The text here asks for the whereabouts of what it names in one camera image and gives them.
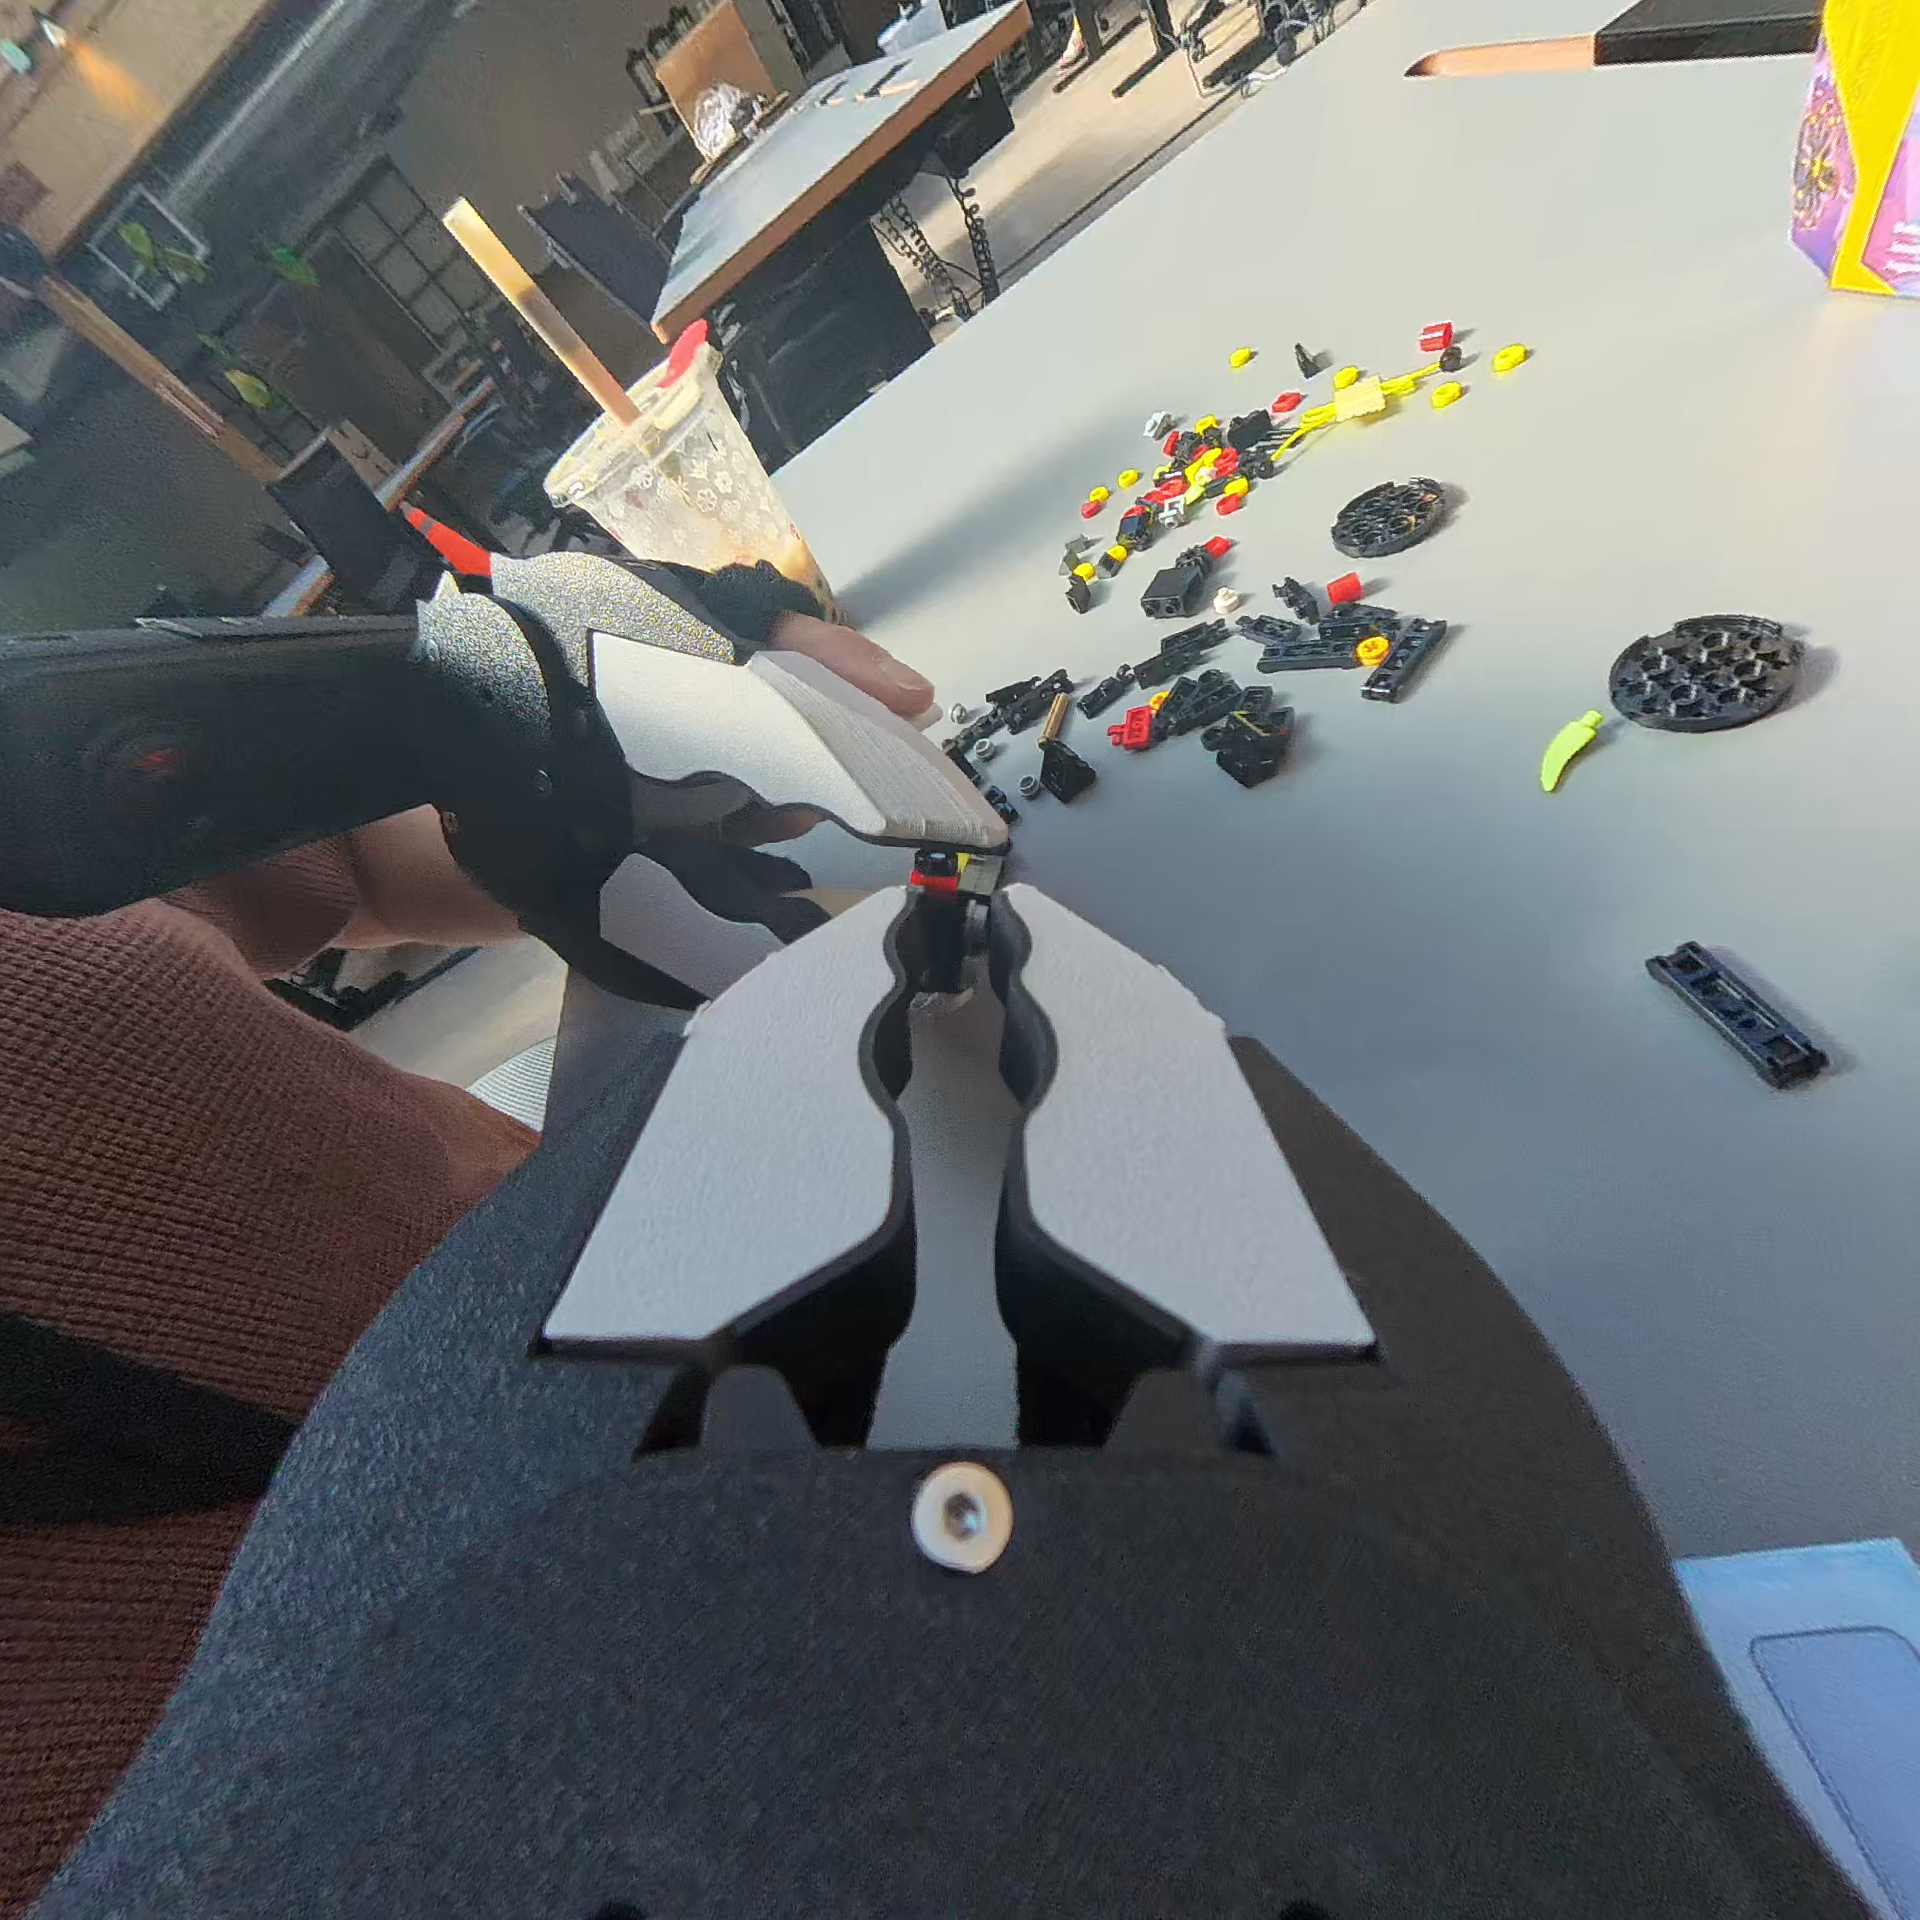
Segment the clear plastic drink cup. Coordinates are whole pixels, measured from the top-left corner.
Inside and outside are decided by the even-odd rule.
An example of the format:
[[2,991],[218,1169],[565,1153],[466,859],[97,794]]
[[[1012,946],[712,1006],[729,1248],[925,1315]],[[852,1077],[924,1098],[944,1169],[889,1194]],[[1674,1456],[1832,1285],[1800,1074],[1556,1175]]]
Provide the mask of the clear plastic drink cup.
[[591,517],[639,560],[698,569],[772,566],[808,610],[837,617],[833,590],[723,390],[707,321],[556,461],[544,493]]

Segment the black round plate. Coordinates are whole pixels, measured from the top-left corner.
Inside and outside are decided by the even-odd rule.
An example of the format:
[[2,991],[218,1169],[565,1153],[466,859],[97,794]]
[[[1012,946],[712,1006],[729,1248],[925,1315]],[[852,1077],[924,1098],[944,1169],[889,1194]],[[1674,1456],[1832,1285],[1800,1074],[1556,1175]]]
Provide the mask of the black round plate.
[[1442,482],[1411,477],[1354,497],[1336,515],[1329,538],[1352,560],[1385,560],[1434,538],[1449,512],[1452,494]]
[[1740,733],[1792,702],[1805,651],[1795,631],[1764,615],[1689,615],[1623,647],[1607,699],[1626,723],[1650,733]]

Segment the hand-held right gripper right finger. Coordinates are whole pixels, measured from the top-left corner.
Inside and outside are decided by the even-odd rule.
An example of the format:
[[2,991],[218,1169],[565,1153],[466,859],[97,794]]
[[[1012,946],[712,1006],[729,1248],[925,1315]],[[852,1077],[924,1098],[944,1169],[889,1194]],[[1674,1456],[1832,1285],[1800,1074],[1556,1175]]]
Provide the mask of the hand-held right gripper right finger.
[[1361,1361],[1367,1313],[1225,1024],[1031,882],[988,917],[1015,1107],[999,1317],[1048,1370]]

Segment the black long brick plate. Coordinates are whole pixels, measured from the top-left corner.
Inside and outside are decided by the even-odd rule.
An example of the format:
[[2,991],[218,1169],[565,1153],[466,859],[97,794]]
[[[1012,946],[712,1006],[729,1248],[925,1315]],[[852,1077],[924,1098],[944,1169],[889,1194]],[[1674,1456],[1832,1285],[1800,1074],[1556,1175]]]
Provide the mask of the black long brick plate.
[[1825,1047],[1789,1022],[1738,968],[1684,943],[1653,954],[1644,969],[1704,1022],[1770,1089],[1789,1090],[1832,1067]]

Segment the person's left hand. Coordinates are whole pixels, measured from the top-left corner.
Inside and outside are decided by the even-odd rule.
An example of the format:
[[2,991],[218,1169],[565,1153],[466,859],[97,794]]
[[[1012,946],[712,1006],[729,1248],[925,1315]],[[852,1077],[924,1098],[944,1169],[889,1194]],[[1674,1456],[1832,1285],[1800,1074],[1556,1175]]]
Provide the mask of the person's left hand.
[[[858,631],[812,615],[783,615],[775,651],[815,661],[889,713],[919,723],[932,686]],[[345,888],[338,926],[313,952],[395,945],[489,946],[521,938],[520,917],[493,902],[455,859],[442,817],[412,807],[354,829],[337,842]]]

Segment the pile of loose bricks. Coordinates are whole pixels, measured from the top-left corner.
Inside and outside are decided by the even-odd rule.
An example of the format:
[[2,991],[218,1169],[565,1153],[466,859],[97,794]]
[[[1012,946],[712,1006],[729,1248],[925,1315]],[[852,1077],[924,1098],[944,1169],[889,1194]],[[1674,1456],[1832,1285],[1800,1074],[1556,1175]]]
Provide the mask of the pile of loose bricks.
[[[1171,467],[1120,517],[1115,542],[1098,555],[1098,562],[1079,560],[1076,550],[1065,555],[1069,562],[1065,574],[1069,609],[1088,613],[1098,584],[1109,581],[1129,555],[1146,554],[1149,547],[1146,538],[1162,527],[1183,534],[1201,504],[1211,499],[1217,517],[1240,512],[1250,486],[1271,479],[1283,456],[1311,435],[1372,419],[1391,400],[1415,394],[1421,382],[1439,375],[1448,375],[1452,385],[1445,382],[1445,394],[1435,392],[1432,406],[1452,403],[1461,394],[1453,375],[1466,363],[1452,323],[1428,326],[1419,337],[1419,349],[1434,354],[1432,363],[1401,375],[1361,375],[1357,369],[1337,369],[1333,374],[1333,398],[1313,408],[1306,408],[1304,394],[1288,394],[1273,408],[1237,417],[1225,429],[1210,419],[1196,424],[1191,432],[1175,432],[1164,447]],[[1194,613],[1208,598],[1211,571],[1229,551],[1232,542],[1217,535],[1178,554],[1144,590],[1144,613],[1155,619]],[[1059,693],[1069,691],[1072,675],[1056,671],[1050,678],[1021,680],[991,691],[979,711],[959,705],[948,713],[956,733],[941,749],[979,784],[979,775],[972,774],[972,757],[993,754],[993,749],[979,744],[997,729],[1019,733],[1043,717]]]

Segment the small black brick assembly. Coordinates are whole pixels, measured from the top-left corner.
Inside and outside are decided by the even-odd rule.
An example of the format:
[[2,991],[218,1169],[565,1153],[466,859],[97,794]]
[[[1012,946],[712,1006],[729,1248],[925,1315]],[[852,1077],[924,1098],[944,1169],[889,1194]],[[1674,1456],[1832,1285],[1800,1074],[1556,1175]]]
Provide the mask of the small black brick assembly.
[[917,902],[911,922],[911,977],[917,1002],[965,1002],[985,945],[988,909],[1001,888],[1005,854],[921,849],[908,877]]

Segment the black flat box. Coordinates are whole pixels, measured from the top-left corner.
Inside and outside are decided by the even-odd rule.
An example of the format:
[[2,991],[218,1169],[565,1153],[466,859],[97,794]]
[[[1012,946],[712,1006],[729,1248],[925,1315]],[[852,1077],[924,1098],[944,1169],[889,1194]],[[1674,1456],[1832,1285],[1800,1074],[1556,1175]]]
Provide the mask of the black flat box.
[[1595,30],[1593,63],[1805,58],[1819,24],[1823,3],[1634,3]]

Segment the grey desk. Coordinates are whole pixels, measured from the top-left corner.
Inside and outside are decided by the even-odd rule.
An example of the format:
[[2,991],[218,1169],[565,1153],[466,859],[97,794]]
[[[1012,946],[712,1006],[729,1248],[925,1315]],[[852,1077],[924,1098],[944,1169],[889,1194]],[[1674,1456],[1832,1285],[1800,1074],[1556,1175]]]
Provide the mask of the grey desk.
[[[1372,5],[800,456],[852,623],[946,702],[1148,624],[1087,615],[1075,511],[1156,410],[1277,395],[1292,349],[1415,400],[1292,457],[1232,577],[1333,574],[1373,482],[1453,493],[1365,592],[1448,641],[1411,696],[1283,680],[1241,792],[1194,746],[1036,806],[1021,877],[1257,1039],[1479,1250],[1612,1427],[1668,1550],[1915,1539],[1915,305],[1792,249],[1803,61],[1415,81],[1617,5]],[[1681,617],[1809,651],[1756,728],[1650,733],[1621,651]],[[1551,738],[1597,709],[1554,794]],[[1740,969],[1832,1057],[1764,1086],[1644,962]]]

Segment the purple toy box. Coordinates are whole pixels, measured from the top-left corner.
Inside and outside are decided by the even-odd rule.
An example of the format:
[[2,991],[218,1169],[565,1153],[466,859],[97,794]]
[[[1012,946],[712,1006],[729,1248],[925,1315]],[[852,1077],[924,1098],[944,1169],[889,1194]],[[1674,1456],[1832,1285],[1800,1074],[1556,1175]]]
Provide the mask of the purple toy box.
[[1826,3],[1792,161],[1792,245],[1834,291],[1919,301],[1919,5]]

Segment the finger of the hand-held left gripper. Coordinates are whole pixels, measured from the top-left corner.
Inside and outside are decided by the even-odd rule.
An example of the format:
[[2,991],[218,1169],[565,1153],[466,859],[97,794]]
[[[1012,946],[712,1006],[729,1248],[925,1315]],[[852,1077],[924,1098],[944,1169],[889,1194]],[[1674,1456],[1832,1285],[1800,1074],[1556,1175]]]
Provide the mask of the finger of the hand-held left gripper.
[[708,1002],[833,919],[812,878],[759,849],[641,849],[600,895],[600,938]]
[[788,651],[747,663],[593,634],[593,693],[641,829],[804,813],[885,849],[1001,854],[1008,823],[917,728]]

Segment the grey wooden-edged table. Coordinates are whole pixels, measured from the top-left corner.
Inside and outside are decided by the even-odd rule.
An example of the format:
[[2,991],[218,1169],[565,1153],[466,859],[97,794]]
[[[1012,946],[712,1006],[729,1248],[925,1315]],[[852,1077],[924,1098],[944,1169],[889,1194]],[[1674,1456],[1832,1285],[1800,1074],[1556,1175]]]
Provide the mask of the grey wooden-edged table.
[[1028,5],[991,8],[904,56],[808,88],[684,208],[651,315],[659,341],[672,346],[810,225],[877,178],[1031,29]]

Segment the green leafy plant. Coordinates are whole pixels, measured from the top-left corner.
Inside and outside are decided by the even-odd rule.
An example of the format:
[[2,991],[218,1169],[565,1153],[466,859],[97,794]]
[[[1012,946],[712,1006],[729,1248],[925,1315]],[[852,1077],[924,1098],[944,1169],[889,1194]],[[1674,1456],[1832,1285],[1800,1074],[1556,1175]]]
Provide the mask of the green leafy plant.
[[234,346],[234,329],[280,287],[315,291],[320,275],[311,254],[258,235],[235,263],[225,263],[203,247],[169,241],[154,215],[120,217],[105,241],[105,263],[129,271],[131,294],[167,318],[169,338],[192,370],[220,382],[257,417],[282,408],[252,351]]

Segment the blue instruction booklet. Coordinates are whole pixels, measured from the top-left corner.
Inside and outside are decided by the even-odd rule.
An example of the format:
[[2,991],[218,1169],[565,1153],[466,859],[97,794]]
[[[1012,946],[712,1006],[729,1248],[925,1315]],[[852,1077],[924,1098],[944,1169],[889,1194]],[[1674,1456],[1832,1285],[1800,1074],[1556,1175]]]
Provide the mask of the blue instruction booklet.
[[1748,1733],[1879,1915],[1919,1915],[1919,1567],[1897,1541],[1689,1558]]

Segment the tan drinking straw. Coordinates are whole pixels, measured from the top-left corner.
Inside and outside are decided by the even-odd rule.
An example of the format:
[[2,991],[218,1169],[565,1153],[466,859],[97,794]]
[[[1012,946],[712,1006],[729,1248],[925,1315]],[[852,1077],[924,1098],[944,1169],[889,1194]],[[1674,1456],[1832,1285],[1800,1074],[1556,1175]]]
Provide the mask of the tan drinking straw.
[[474,267],[493,283],[529,329],[594,400],[601,415],[619,429],[636,426],[641,411],[629,392],[615,379],[578,329],[568,323],[536,277],[521,267],[516,254],[505,247],[480,211],[469,199],[455,199],[442,214],[442,225],[452,242],[469,254]]

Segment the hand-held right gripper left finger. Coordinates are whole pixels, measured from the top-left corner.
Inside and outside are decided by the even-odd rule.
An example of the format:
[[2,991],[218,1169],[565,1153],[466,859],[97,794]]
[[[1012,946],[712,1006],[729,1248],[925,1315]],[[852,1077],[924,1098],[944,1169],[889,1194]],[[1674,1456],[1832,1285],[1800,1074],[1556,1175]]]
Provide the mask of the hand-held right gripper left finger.
[[547,1345],[721,1347],[899,1240],[919,909],[877,890],[688,1022]]

